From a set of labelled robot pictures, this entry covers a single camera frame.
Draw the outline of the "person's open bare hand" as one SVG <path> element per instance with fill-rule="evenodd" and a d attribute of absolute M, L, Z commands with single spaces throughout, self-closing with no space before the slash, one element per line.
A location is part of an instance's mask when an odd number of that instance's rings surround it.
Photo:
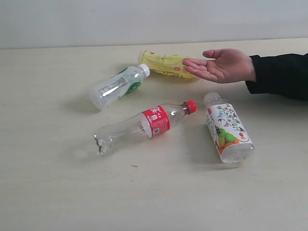
<path fill-rule="evenodd" d="M 257 81 L 251 57 L 240 50 L 207 50 L 203 56 L 205 60 L 185 58 L 182 61 L 185 70 L 196 77 L 220 84 Z"/>

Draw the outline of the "black sleeved forearm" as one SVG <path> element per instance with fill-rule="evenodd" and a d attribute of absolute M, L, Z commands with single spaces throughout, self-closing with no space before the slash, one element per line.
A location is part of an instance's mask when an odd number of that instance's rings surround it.
<path fill-rule="evenodd" d="M 246 81 L 251 94 L 276 94 L 287 98 L 308 99 L 308 55 L 283 54 L 251 56 L 256 81 Z"/>

